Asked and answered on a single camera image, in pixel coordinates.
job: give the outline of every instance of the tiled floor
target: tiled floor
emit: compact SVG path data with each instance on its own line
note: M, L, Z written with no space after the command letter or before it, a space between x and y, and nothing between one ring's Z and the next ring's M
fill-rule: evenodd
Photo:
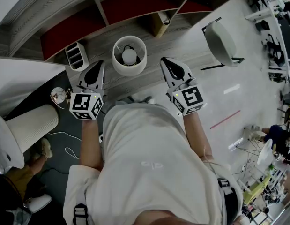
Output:
M277 108L281 106L279 91L284 83L271 82L268 74L261 72L262 67L268 66L268 59L261 45L259 32L252 22L244 18L250 13L246 0L232 0L196 25L203 27L221 17L220 23L229 31L236 44L236 57L245 58L238 67L220 67L205 71L198 68L193 73L204 91L206 105L199 111L199 115L214 157L228 162L233 173L239 172L246 163L247 153L240 150L231 152L228 147L241 138L244 127L253 123L269 127L276 124L281 116ZM146 96L153 96L183 126L182 116L177 116L177 108L165 95L167 89L167 84L163 83L134 94L133 98L142 100ZM211 129L238 110L239 113Z

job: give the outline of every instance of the white cylindrical stool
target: white cylindrical stool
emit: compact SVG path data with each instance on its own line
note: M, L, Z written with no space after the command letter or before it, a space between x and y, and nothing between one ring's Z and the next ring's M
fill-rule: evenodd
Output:
M23 153L59 122L51 105L43 105L11 120L0 117L0 164L24 167Z

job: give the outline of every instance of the small white device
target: small white device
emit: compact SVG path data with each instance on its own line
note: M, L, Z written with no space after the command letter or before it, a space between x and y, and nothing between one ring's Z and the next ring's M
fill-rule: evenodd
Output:
M203 92L190 68L173 58L160 60L164 79L168 83L167 96L183 115L196 112L204 105Z
M120 38L112 49L112 65L122 76L136 76L147 64L144 42L135 36Z
M81 72L89 66L89 60L84 46L76 42L66 49L66 56L72 70Z
M103 106L104 61L99 61L79 76L78 85L73 88L70 112L81 120L96 120Z

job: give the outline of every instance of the wall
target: wall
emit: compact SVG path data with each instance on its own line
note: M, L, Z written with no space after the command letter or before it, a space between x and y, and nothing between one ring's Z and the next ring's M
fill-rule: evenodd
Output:
M18 1L0 0L0 22ZM61 65L0 59L0 115L7 115L31 92L63 70Z

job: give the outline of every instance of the white lamp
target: white lamp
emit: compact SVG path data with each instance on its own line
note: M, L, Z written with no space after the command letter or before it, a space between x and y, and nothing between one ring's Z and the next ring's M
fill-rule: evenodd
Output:
M135 36L120 38L112 49L112 65L123 76L140 74L147 64L144 42Z

